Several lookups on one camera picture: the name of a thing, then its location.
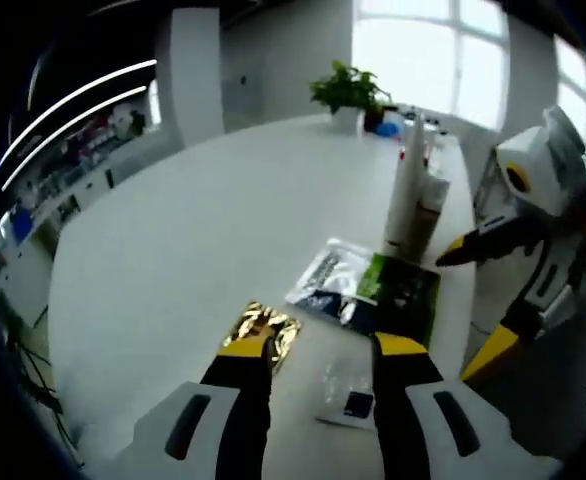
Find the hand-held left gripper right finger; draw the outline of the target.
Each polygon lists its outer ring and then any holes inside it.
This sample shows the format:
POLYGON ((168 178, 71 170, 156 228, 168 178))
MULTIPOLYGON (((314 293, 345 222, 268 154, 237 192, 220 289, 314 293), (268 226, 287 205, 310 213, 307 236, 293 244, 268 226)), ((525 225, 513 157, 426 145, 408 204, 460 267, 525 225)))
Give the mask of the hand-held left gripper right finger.
POLYGON ((388 479, 551 479, 561 461, 531 454, 508 418, 446 380, 417 341, 376 332, 374 423, 388 479))

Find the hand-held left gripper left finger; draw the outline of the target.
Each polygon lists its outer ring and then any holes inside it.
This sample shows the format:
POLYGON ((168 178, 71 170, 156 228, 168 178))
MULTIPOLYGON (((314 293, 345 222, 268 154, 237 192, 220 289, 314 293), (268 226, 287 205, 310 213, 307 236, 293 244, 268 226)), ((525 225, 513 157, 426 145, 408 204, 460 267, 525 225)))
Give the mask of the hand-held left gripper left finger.
POLYGON ((274 335, 223 347, 198 383, 142 416, 98 479, 260 479, 270 427, 274 335))

